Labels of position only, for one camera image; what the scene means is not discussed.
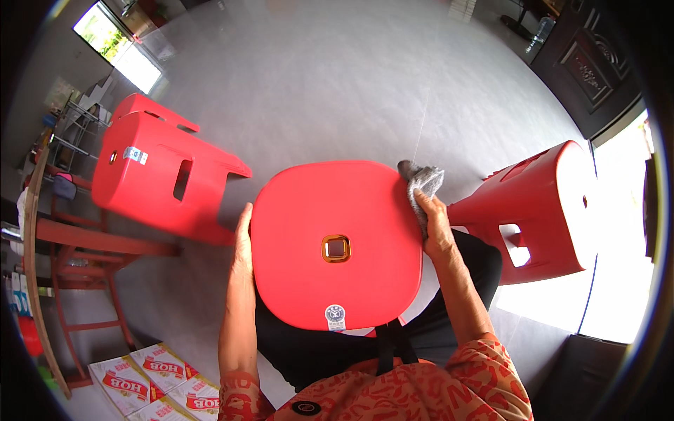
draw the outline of black strap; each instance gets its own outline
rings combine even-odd
[[[377,349],[379,350],[377,376],[393,370],[393,357],[396,348],[403,364],[419,362],[417,354],[412,348],[407,334],[402,330],[397,317],[385,325],[375,327],[375,332],[377,334]]]

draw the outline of woman's right hand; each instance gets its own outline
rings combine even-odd
[[[419,189],[415,189],[414,194],[415,200],[428,217],[428,239],[424,243],[424,251],[433,263],[446,261],[455,246],[450,219],[447,217],[447,205],[437,196],[431,199]]]

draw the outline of wooden door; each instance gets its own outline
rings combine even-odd
[[[593,3],[568,1],[531,63],[590,140],[613,124],[629,124],[618,120],[641,98],[625,54]]]

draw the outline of stacked boxes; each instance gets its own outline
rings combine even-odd
[[[218,418],[220,389],[202,375],[196,375],[168,393],[168,396],[199,421]]]
[[[127,419],[129,421],[196,421],[168,396],[132,413]]]
[[[122,417],[164,396],[128,355],[89,364],[89,374]]]
[[[130,356],[164,393],[199,374],[163,342],[134,351]]]
[[[115,412],[129,421],[215,421],[219,389],[165,344],[89,365]]]

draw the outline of red patterned shirt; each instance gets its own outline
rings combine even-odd
[[[350,369],[313,383],[278,411],[248,373],[221,379],[218,421],[359,418],[496,421],[533,415],[506,347],[490,339],[463,344],[445,369],[418,362],[378,377],[371,369]]]

